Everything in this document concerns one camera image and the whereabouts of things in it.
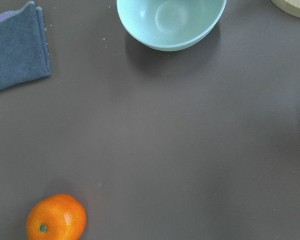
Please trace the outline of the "orange mandarin fruit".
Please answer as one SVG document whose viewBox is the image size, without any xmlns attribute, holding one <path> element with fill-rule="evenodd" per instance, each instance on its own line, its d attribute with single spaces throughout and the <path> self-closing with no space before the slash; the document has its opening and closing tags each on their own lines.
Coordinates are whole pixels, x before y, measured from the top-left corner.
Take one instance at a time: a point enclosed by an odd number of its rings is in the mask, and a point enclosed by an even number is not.
<svg viewBox="0 0 300 240">
<path fill-rule="evenodd" d="M 29 240 L 78 240 L 85 231 L 87 214 L 83 205 L 65 193 L 41 200 L 26 221 Z"/>
</svg>

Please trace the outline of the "mint green bowl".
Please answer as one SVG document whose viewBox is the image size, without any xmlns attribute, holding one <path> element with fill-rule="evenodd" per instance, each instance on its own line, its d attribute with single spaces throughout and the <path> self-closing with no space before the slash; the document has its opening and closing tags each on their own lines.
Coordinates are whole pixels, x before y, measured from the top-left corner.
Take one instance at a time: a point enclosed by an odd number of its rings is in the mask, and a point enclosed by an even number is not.
<svg viewBox="0 0 300 240">
<path fill-rule="evenodd" d="M 118 0 L 126 31 L 154 50 L 189 48 L 208 35 L 226 7 L 225 0 Z"/>
</svg>

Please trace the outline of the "grey folded cloth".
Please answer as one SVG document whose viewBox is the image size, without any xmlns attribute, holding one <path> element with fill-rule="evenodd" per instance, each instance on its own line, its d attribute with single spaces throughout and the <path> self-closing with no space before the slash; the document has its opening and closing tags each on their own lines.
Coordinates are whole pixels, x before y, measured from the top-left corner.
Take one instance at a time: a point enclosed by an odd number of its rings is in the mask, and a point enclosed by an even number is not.
<svg viewBox="0 0 300 240">
<path fill-rule="evenodd" d="M 0 91 L 51 73 L 43 9 L 28 1 L 0 13 Z"/>
</svg>

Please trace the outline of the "wooden cup stand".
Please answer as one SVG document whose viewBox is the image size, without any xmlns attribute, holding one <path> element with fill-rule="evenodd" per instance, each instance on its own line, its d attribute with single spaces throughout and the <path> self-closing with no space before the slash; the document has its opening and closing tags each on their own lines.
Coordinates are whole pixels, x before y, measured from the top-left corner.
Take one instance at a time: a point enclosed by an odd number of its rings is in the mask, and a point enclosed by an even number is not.
<svg viewBox="0 0 300 240">
<path fill-rule="evenodd" d="M 283 12 L 300 18 L 300 0 L 271 0 Z"/>
</svg>

